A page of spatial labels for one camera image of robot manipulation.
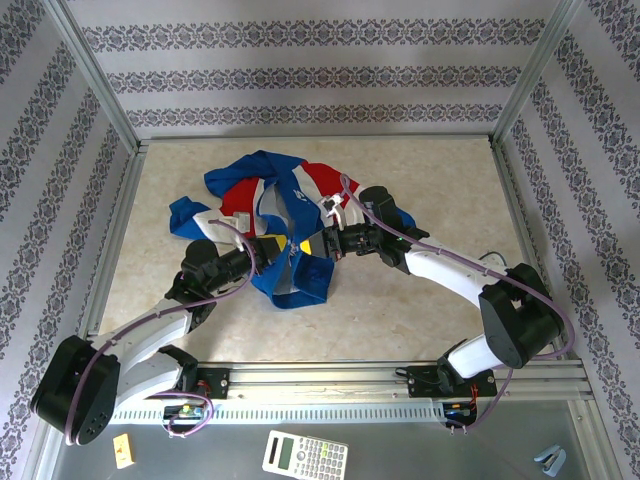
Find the blue red white jacket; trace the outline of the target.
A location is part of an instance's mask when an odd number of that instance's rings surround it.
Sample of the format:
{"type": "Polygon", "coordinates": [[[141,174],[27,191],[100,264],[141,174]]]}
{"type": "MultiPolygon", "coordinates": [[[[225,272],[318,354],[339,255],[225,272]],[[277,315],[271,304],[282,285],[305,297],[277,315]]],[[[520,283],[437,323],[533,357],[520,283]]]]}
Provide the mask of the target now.
{"type": "Polygon", "coordinates": [[[309,256],[299,244],[335,223],[320,206],[325,197],[343,191],[341,173],[323,163],[258,150],[234,163],[204,174],[211,195],[221,200],[217,209],[183,196],[169,205],[169,232],[189,240],[208,239],[231,243],[231,234],[213,225],[223,220],[241,229],[248,238],[281,234],[287,245],[275,263],[252,284],[280,309],[296,309],[327,301],[335,264],[309,256]]]}

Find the small yellow block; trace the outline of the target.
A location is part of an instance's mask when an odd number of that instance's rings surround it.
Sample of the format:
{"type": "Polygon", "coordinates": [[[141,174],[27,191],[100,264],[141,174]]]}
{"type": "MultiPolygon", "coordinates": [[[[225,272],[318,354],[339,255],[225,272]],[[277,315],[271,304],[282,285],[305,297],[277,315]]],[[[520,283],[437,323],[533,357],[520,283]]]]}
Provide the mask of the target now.
{"type": "Polygon", "coordinates": [[[135,464],[130,437],[123,433],[113,438],[113,449],[116,468],[125,469],[135,464]]]}

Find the white calculator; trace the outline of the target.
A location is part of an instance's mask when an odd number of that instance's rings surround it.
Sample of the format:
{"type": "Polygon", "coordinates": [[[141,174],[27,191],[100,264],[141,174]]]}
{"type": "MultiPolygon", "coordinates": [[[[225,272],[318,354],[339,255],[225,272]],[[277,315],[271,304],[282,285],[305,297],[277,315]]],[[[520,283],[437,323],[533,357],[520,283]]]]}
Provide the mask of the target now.
{"type": "Polygon", "coordinates": [[[343,443],[271,430],[262,469],[293,480],[345,480],[348,454],[343,443]]]}

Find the blue stapler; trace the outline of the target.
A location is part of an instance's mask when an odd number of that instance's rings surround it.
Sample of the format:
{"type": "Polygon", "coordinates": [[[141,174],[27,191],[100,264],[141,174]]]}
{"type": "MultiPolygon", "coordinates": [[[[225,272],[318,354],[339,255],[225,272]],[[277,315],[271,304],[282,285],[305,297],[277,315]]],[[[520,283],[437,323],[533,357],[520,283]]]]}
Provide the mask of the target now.
{"type": "Polygon", "coordinates": [[[567,459],[566,451],[558,444],[554,444],[536,455],[533,460],[542,465],[542,472],[550,478],[555,478],[567,459]]]}

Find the aluminium side rail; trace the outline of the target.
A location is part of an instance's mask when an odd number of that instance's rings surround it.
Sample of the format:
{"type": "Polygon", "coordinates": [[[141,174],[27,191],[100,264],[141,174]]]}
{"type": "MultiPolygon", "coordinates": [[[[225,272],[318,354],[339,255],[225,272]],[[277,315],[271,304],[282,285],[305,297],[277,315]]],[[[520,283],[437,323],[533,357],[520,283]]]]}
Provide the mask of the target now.
{"type": "Polygon", "coordinates": [[[109,292],[131,215],[146,151],[138,149],[128,161],[123,174],[117,201],[112,209],[108,230],[104,237],[95,275],[91,282],[76,333],[83,339],[96,336],[104,316],[109,292]]]}
{"type": "Polygon", "coordinates": [[[538,271],[544,286],[547,288],[548,292],[551,292],[547,272],[545,267],[540,264],[536,257],[535,245],[532,243],[529,236],[526,211],[521,208],[521,198],[519,197],[518,185],[513,181],[510,175],[509,162],[505,159],[500,147],[491,145],[491,153],[504,190],[523,259],[527,264],[530,264],[538,271]]]}

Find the aluminium back rail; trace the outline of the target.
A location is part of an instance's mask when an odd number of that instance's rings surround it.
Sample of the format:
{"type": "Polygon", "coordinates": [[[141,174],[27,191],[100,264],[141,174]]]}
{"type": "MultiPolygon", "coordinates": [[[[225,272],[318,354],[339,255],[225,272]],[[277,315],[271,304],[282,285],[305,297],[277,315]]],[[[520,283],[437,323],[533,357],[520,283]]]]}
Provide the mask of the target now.
{"type": "Polygon", "coordinates": [[[295,136],[160,136],[139,141],[139,148],[149,148],[154,144],[185,144],[185,143],[210,143],[210,142],[271,142],[271,141],[333,141],[333,140],[491,140],[489,133],[407,133],[407,134],[381,134],[381,135],[295,135],[295,136]]]}

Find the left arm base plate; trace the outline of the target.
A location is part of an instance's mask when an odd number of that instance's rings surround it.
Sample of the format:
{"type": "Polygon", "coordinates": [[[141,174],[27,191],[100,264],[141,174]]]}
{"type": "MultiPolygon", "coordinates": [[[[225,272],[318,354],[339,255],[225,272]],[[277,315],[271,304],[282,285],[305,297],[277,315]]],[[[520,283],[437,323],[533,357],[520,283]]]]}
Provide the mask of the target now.
{"type": "Polygon", "coordinates": [[[226,368],[197,367],[183,372],[176,388],[210,399],[226,399],[230,385],[230,370],[226,368]]]}

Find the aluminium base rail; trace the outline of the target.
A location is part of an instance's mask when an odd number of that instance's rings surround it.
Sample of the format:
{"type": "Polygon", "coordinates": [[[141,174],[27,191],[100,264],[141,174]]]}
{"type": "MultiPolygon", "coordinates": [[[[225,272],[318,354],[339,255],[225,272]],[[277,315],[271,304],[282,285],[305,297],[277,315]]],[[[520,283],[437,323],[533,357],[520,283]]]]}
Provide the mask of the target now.
{"type": "MultiPolygon", "coordinates": [[[[230,370],[226,399],[254,402],[373,402],[410,398],[398,367],[436,365],[433,362],[328,363],[198,363],[198,367],[230,370]]],[[[579,360],[534,361],[528,366],[494,372],[497,395],[518,400],[590,400],[592,387],[579,360]]]]}

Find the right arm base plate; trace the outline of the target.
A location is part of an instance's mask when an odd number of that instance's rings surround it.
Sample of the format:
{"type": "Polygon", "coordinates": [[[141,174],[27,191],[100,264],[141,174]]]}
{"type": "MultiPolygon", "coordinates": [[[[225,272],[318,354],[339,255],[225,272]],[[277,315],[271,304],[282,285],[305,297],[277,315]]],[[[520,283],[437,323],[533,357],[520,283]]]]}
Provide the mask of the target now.
{"type": "Polygon", "coordinates": [[[410,365],[396,368],[395,374],[406,380],[410,398],[450,399],[472,395],[489,398],[497,395],[492,370],[462,378],[443,365],[410,365]]]}

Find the aluminium frame post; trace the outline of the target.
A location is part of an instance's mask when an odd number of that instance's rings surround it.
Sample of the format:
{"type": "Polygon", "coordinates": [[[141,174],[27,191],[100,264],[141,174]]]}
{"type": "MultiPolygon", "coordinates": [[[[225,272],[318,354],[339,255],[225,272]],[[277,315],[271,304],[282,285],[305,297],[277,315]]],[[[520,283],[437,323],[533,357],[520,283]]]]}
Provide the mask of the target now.
{"type": "Polygon", "coordinates": [[[136,154],[140,140],[66,0],[41,2],[76,60],[84,79],[96,94],[101,107],[124,142],[125,148],[129,153],[136,154]]]}
{"type": "Polygon", "coordinates": [[[553,52],[558,47],[577,10],[584,0],[559,0],[531,56],[525,63],[515,88],[489,134],[490,145],[496,150],[509,135],[530,93],[541,77],[553,52]]]}

